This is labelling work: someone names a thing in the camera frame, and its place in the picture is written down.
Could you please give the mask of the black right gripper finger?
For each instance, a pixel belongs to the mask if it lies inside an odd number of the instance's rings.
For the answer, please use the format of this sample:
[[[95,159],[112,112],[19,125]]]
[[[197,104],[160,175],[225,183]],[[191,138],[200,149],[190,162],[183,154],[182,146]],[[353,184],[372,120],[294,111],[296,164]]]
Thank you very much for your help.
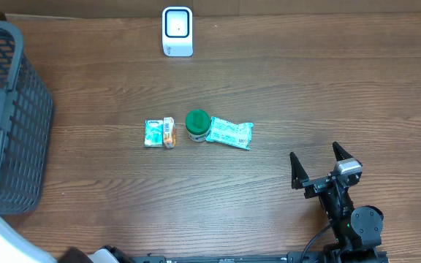
[[[291,152],[290,155],[290,163],[292,168],[292,179],[291,179],[291,186],[292,189],[301,189],[304,188],[304,183],[309,181],[309,177],[304,170],[302,164],[299,161],[299,158],[296,156],[294,152]]]
[[[333,142],[333,152],[335,154],[336,161],[343,161],[351,159],[352,155],[348,153],[338,142]]]

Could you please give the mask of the green lidded jar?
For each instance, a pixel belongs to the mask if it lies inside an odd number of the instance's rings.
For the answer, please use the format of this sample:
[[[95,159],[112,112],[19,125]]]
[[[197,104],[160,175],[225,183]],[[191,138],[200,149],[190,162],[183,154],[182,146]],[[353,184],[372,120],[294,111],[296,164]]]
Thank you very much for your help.
[[[185,120],[189,139],[194,142],[203,142],[209,134],[211,118],[204,110],[192,110]]]

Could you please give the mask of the mint green wipes packet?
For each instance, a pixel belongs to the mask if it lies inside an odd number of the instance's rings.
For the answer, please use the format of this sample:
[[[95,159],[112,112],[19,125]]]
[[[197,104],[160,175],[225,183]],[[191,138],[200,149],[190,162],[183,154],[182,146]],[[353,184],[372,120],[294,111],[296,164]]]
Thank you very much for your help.
[[[253,123],[235,124],[221,118],[212,117],[207,142],[219,142],[232,147],[250,150]]]

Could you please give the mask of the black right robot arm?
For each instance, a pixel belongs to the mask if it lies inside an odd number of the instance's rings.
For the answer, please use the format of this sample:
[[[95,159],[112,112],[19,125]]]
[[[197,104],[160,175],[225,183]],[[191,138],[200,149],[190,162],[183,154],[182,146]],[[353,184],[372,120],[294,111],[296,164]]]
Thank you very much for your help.
[[[317,197],[328,225],[301,252],[289,252],[288,262],[388,262],[382,244],[383,212],[374,206],[355,207],[349,188],[360,182],[363,165],[338,142],[333,143],[336,163],[333,171],[312,180],[295,153],[289,155],[293,189],[304,190],[306,199]]]

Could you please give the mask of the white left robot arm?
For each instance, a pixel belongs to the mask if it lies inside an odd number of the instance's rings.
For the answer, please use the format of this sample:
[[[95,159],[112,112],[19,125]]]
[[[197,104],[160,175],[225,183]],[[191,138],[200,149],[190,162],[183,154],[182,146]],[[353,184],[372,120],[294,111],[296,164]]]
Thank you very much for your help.
[[[68,248],[55,258],[19,235],[0,217],[0,262],[12,263],[120,263],[131,259],[114,248],[104,247],[92,254]]]

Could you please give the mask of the small orange box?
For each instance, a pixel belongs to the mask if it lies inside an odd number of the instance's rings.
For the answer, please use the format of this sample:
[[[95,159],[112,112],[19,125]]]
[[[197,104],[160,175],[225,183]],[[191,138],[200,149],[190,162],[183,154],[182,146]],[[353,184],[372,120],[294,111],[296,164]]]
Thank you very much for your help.
[[[176,144],[176,127],[173,117],[165,117],[163,125],[163,143],[168,149],[174,148]]]

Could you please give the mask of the small teal tissue pack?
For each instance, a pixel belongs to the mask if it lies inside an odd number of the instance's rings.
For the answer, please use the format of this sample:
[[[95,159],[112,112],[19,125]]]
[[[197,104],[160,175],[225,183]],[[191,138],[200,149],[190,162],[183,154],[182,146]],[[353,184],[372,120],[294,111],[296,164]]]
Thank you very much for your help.
[[[144,145],[147,148],[161,148],[163,146],[163,120],[145,121]]]

